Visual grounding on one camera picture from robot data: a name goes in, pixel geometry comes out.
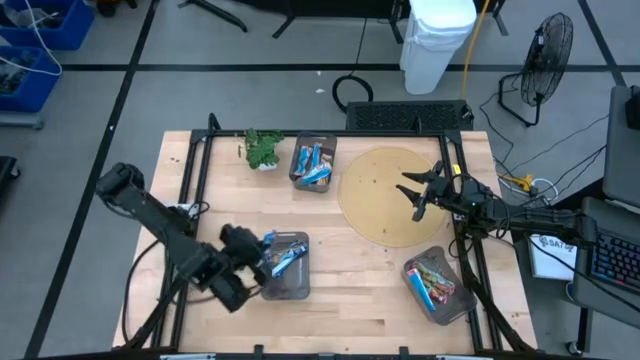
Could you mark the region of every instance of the wooden table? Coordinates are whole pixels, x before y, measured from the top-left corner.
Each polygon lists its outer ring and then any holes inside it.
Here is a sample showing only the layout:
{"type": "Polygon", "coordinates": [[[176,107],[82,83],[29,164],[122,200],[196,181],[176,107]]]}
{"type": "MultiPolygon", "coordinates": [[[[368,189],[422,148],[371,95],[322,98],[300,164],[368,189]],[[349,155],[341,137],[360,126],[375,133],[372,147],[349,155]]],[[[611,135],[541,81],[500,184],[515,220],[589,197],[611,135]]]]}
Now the wooden table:
{"type": "MultiPolygon", "coordinates": [[[[165,133],[150,190],[165,203],[178,199],[189,136],[189,132],[165,133]]],[[[226,223],[247,227],[259,237],[272,229],[304,231],[313,249],[311,294],[303,301],[265,301],[258,296],[233,314],[216,301],[188,305],[181,351],[252,352],[255,344],[263,344],[270,353],[396,354],[400,346],[408,346],[413,354],[473,353],[466,317],[446,327],[430,323],[400,277],[402,264],[409,258],[434,245],[446,249],[453,239],[451,218],[447,216],[440,231],[423,244],[386,248],[351,228],[337,198],[340,175],[359,154],[381,146],[406,147],[435,163],[441,157],[437,139],[340,137],[333,186],[326,194],[298,191],[291,185],[287,172],[294,138],[278,145],[282,159],[278,169],[264,173],[250,170],[246,160],[238,157],[238,142],[232,137],[213,141],[204,194],[211,210],[202,215],[198,240],[222,247],[217,237],[226,223]]],[[[463,133],[463,147],[469,172],[499,192],[486,133],[463,133]]],[[[450,154],[455,159],[453,147],[450,154]]],[[[198,168],[194,168],[191,196],[198,168]]],[[[153,240],[142,229],[136,256],[153,240]]],[[[496,305],[522,338],[537,346],[513,249],[492,240],[486,240],[484,247],[496,305]]],[[[457,261],[448,260],[459,275],[457,261]]],[[[133,277],[130,333],[155,306],[163,270],[163,249],[157,247],[141,261],[133,277]]],[[[190,292],[189,297],[209,295],[190,292]]],[[[173,311],[170,306],[168,314],[173,311]]],[[[478,316],[484,347],[490,347],[480,302],[478,316]]],[[[165,329],[164,343],[168,344],[170,327],[165,329]]],[[[117,344],[122,344],[119,330],[114,340],[117,344]]]]}

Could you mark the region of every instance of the green plant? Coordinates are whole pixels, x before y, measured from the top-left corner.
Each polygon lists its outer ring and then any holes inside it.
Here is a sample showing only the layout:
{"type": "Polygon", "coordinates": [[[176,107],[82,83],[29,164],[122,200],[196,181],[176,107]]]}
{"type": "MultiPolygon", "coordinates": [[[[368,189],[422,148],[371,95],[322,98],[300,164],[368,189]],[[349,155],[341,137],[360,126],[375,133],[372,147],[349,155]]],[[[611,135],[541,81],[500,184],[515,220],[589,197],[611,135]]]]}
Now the green plant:
{"type": "Polygon", "coordinates": [[[273,165],[280,161],[275,149],[276,144],[282,141],[284,136],[279,131],[258,132],[249,129],[244,135],[244,145],[250,168],[257,169],[260,164],[273,165]]]}

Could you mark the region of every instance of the electric fan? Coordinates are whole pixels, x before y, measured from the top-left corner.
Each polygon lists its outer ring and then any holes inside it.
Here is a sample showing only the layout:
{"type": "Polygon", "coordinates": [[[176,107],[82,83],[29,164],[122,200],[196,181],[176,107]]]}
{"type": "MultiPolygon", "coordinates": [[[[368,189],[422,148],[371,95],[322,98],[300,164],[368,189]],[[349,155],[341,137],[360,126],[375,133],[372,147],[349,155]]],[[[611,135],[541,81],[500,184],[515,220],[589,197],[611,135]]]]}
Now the electric fan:
{"type": "Polygon", "coordinates": [[[563,13],[546,18],[535,32],[524,68],[516,74],[509,74],[499,82],[498,104],[522,121],[527,127],[538,124],[540,105],[544,104],[556,91],[564,75],[571,45],[573,44],[573,22],[563,13]],[[534,122],[525,120],[502,101],[504,81],[522,76],[520,96],[522,101],[536,108],[534,122]]]}

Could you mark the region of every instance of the blue storage bin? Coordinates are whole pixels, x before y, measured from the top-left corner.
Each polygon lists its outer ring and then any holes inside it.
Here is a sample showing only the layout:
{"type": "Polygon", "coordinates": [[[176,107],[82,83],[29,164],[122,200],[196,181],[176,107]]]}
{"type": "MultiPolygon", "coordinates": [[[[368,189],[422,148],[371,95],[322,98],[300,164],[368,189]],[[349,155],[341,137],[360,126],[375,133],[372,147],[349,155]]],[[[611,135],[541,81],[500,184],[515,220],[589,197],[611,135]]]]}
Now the blue storage bin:
{"type": "MultiPolygon", "coordinates": [[[[0,46],[0,56],[7,60],[20,57],[23,51],[35,53],[33,69],[58,72],[58,66],[49,59],[42,48],[0,46]]],[[[0,111],[38,112],[60,76],[28,71],[13,94],[0,94],[0,111]]]]}
{"type": "MultiPolygon", "coordinates": [[[[27,9],[24,0],[7,0],[5,4],[15,10],[27,9]]],[[[82,0],[30,0],[31,8],[60,6],[69,9],[60,27],[56,29],[38,28],[42,40],[51,50],[78,50],[91,23],[93,12],[82,0]]],[[[0,27],[0,36],[16,46],[39,46],[40,40],[33,28],[0,27]]]]}

